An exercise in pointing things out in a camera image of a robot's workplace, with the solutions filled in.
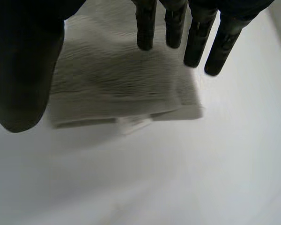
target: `white towel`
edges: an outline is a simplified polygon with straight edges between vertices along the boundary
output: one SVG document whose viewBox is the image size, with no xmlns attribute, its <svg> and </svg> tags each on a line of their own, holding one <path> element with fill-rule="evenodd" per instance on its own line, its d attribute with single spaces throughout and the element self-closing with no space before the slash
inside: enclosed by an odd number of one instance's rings
<svg viewBox="0 0 281 225">
<path fill-rule="evenodd" d="M 155 120 L 201 117 L 183 56 L 190 26 L 186 14 L 179 49 L 165 44 L 165 9 L 157 4 L 153 49 L 136 44 L 135 5 L 129 0 L 88 0 L 66 21 L 49 102 L 55 125 L 151 114 Z"/>
</svg>

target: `white table surface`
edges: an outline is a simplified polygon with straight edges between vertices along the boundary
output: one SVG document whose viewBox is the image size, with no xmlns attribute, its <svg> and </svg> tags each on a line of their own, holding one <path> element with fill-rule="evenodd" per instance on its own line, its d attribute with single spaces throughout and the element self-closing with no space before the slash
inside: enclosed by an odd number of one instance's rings
<svg viewBox="0 0 281 225">
<path fill-rule="evenodd" d="M 199 120 L 126 137 L 46 116 L 21 134 L 0 126 L 0 225 L 281 225 L 281 44 L 267 12 L 217 78 L 207 54 L 192 70 Z"/>
</svg>

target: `folded towel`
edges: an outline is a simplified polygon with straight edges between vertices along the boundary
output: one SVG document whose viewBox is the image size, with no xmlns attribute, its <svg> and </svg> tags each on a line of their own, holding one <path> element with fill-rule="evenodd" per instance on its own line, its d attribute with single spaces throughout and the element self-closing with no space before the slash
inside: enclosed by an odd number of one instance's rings
<svg viewBox="0 0 281 225">
<path fill-rule="evenodd" d="M 136 44 L 131 1 L 86 1 L 66 21 L 49 102 L 53 125 L 141 114 L 154 120 L 201 117 L 190 70 L 183 65 L 190 13 L 179 49 L 165 44 L 164 15 L 157 4 L 153 49 L 143 52 Z"/>
</svg>

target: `white background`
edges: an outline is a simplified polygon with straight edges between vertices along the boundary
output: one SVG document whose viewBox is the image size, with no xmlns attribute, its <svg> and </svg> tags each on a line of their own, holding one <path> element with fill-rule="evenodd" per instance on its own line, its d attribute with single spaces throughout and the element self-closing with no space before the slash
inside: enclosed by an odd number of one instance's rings
<svg viewBox="0 0 281 225">
<path fill-rule="evenodd" d="M 281 44 L 267 12 L 222 73 L 193 70 L 204 117 L 52 129 L 0 126 L 0 225 L 281 225 Z"/>
</svg>

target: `white cloth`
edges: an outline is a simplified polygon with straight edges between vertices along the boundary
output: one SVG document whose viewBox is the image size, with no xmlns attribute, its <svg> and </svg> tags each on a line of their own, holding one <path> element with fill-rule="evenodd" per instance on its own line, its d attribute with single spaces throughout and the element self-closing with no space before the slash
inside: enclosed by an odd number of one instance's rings
<svg viewBox="0 0 281 225">
<path fill-rule="evenodd" d="M 144 52 L 136 44 L 131 1 L 88 0 L 66 21 L 49 103 L 53 124 L 141 114 L 155 120 L 201 117 L 190 70 L 183 65 L 189 14 L 181 47 L 171 49 L 165 44 L 165 9 L 159 3 L 154 46 Z"/>
</svg>

